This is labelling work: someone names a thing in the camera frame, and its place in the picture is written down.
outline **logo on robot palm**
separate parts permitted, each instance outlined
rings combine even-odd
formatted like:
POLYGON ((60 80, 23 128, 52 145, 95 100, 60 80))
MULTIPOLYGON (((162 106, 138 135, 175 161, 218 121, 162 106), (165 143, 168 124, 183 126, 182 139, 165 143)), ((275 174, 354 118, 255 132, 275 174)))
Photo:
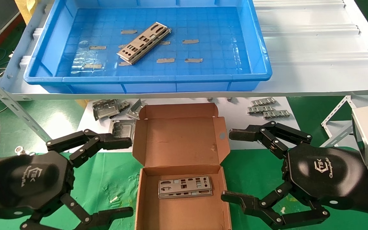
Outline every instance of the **logo on robot palm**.
POLYGON ((325 162, 322 161, 322 159, 316 159, 317 161, 314 162, 314 168, 321 172, 324 173, 326 171, 329 171, 329 177, 333 178, 333 167, 332 167, 332 163, 330 162, 329 158, 325 158, 325 162))
POLYGON ((32 166, 28 166, 22 176, 22 182, 21 182, 21 187, 25 186, 25 183, 27 181, 27 179, 31 178, 31 180, 29 182, 35 182, 36 178, 39 178, 41 176, 41 172, 43 169, 40 169, 38 167, 32 168, 32 166))

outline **open cardboard box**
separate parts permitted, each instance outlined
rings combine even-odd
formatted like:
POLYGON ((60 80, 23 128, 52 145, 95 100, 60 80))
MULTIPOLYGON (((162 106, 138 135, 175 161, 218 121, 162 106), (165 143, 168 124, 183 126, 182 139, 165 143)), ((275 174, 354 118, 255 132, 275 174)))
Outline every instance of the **open cardboard box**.
POLYGON ((140 110, 133 156, 140 171, 136 230, 230 230, 219 165, 229 154, 225 120, 214 103, 147 105, 140 110), (212 196, 158 198, 158 181, 210 176, 212 196))

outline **green floor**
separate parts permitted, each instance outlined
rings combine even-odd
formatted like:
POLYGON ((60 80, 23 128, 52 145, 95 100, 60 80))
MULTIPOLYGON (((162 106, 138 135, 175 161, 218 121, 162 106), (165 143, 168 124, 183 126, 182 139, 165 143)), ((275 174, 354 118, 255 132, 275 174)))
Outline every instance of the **green floor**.
MULTIPOLYGON (((368 19, 368 0, 356 0, 368 19)), ((4 42, 1 48, 8 52, 14 50, 24 25, 20 25, 4 42)), ((0 60, 0 65, 6 65, 8 58, 0 60)), ((290 97, 288 102, 302 131, 313 135, 314 146, 319 146, 327 140, 327 135, 320 126, 323 119, 342 99, 341 96, 290 97)), ((21 102, 21 105, 38 123, 56 138, 76 130, 83 114, 83 109, 73 100, 21 102)), ((0 102, 0 110, 5 105, 0 102)), ((350 117, 349 106, 344 106, 334 120, 347 120, 350 117)), ((33 133, 10 110, 0 113, 1 144, 0 157, 13 155, 16 146, 45 152, 45 143, 33 133)), ((234 150, 222 163, 225 169, 228 189, 243 192, 262 198, 276 186, 282 183, 282 161, 275 158, 268 150, 234 150)), ((131 153, 97 154, 88 163, 76 170, 75 189, 72 196, 86 208, 89 213, 95 211, 132 206, 135 208, 138 173, 140 164, 131 153)), ((307 209, 294 198, 288 196, 275 207, 280 211, 285 207, 285 213, 307 209)), ((368 214, 356 211, 335 211, 328 208, 331 217, 323 224, 299 229, 368 229, 368 214)), ((239 207, 231 205, 231 218, 234 230, 266 230, 269 229, 260 220, 241 214, 239 207)), ((0 220, 0 230, 17 230, 19 224, 26 218, 17 220, 0 220)), ((66 208, 61 208, 42 223, 61 229, 73 229, 78 220, 66 208)), ((134 217, 116 221, 112 230, 132 230, 134 217)))

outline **box lid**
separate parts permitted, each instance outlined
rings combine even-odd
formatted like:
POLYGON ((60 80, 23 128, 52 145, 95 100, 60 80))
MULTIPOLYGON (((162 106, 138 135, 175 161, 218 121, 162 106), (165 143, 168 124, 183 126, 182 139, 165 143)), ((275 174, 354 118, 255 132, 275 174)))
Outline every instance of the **box lid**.
POLYGON ((146 105, 139 117, 133 157, 144 167, 219 165, 229 154, 214 103, 146 105))

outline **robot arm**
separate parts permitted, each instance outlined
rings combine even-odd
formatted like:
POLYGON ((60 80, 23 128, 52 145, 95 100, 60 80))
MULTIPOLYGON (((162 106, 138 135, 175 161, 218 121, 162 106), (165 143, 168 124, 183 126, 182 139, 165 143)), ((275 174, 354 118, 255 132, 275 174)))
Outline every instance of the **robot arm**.
POLYGON ((100 149, 125 149, 130 138, 115 138, 111 134, 79 131, 46 143, 43 155, 19 155, 0 158, 0 219, 15 219, 31 215, 21 224, 22 230, 58 230, 40 223, 66 205, 79 219, 75 230, 109 229, 115 219, 131 217, 131 207, 99 211, 89 215, 70 196, 74 168, 82 166, 100 149), (60 152, 81 146, 67 160, 60 152))
POLYGON ((260 141, 283 160, 285 181, 262 199, 224 191, 221 199, 241 206, 244 214, 261 218, 272 229, 287 229, 325 221, 330 213, 322 206, 368 213, 368 170, 359 152, 310 145, 311 135, 276 122, 232 129, 231 140, 260 141), (280 139, 296 147, 288 149, 280 139), (280 215, 272 207, 293 195, 310 211, 280 215))

